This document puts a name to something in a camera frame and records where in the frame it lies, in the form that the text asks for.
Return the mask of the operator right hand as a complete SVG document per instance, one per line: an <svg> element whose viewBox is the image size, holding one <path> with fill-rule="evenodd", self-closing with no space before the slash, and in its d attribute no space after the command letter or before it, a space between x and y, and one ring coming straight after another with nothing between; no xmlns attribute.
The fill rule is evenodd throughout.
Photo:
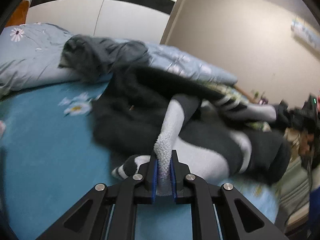
<svg viewBox="0 0 320 240"><path fill-rule="evenodd" d="M314 158L314 134L308 133L304 130L300 133L298 154L302 161L302 166L307 169L312 169L312 163Z"/></svg>

